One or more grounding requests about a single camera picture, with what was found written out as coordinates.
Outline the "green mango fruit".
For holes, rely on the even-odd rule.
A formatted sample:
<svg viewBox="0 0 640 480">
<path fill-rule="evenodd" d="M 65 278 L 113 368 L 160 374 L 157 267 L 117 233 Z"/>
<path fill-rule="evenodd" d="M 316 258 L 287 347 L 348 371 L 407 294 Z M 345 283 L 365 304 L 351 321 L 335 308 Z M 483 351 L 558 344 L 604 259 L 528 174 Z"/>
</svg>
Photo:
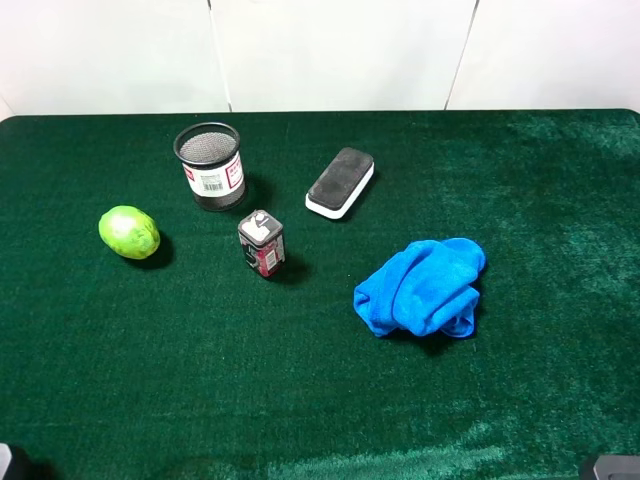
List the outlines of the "green mango fruit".
<svg viewBox="0 0 640 480">
<path fill-rule="evenodd" d="M 98 224 L 103 242 L 118 255 L 144 260 L 160 246 L 160 234 L 155 221 L 134 206 L 120 205 L 104 213 Z"/>
</svg>

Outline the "black white board eraser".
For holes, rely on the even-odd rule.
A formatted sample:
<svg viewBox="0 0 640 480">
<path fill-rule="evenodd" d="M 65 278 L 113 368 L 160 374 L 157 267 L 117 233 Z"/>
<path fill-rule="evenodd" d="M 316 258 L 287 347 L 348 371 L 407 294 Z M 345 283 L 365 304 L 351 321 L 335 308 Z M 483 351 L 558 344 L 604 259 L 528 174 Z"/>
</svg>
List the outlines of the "black white board eraser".
<svg viewBox="0 0 640 480">
<path fill-rule="evenodd" d="M 364 191 L 375 171 L 374 158 L 342 148 L 305 196 L 305 207 L 330 220 L 341 219 Z"/>
</svg>

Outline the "small red black box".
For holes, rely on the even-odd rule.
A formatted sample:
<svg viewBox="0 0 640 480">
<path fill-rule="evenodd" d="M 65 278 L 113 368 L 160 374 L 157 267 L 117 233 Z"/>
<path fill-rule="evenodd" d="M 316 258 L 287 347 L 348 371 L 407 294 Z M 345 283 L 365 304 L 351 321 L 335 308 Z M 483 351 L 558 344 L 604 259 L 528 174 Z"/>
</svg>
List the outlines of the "small red black box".
<svg viewBox="0 0 640 480">
<path fill-rule="evenodd" d="M 272 276 L 285 262 L 283 225 L 265 210 L 255 210 L 238 225 L 246 263 L 263 278 Z"/>
</svg>

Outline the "crumpled blue cloth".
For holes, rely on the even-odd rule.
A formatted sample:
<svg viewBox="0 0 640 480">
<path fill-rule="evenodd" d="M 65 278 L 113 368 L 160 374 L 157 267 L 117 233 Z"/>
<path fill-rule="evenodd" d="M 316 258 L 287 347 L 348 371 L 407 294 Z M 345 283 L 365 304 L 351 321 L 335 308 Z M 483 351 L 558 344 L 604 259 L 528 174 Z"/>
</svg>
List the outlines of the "crumpled blue cloth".
<svg viewBox="0 0 640 480">
<path fill-rule="evenodd" d="M 467 338 L 480 297 L 473 283 L 485 264 L 466 238 L 412 242 L 355 288 L 354 310 L 377 337 L 402 330 Z"/>
</svg>

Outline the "black mesh pen cup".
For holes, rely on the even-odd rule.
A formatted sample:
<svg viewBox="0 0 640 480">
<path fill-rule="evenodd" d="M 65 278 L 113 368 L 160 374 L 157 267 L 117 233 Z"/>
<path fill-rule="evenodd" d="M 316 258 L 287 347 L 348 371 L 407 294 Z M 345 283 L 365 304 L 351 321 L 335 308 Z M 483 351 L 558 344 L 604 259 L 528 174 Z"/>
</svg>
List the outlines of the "black mesh pen cup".
<svg viewBox="0 0 640 480">
<path fill-rule="evenodd" d="M 243 201 L 247 188 L 239 147 L 238 131 L 218 122 L 192 125 L 175 138 L 174 153 L 202 209 L 220 212 Z"/>
</svg>

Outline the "green felt table mat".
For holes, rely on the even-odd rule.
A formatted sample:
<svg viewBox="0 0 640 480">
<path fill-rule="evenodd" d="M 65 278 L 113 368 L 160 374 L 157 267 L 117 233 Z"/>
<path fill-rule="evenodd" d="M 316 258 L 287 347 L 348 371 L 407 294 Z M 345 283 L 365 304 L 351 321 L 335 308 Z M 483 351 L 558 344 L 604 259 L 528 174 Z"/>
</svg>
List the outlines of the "green felt table mat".
<svg viewBox="0 0 640 480">
<path fill-rule="evenodd" d="M 572 479 L 639 450 L 639 116 L 631 110 L 223 114 L 246 199 L 193 201 L 196 115 L 1 125 L 1 439 L 33 479 Z M 345 147 L 375 171 L 305 207 Z M 160 246 L 101 239 L 120 205 Z M 246 263 L 239 223 L 283 225 Z M 374 336 L 354 288 L 418 240 L 485 252 L 476 328 Z"/>
</svg>

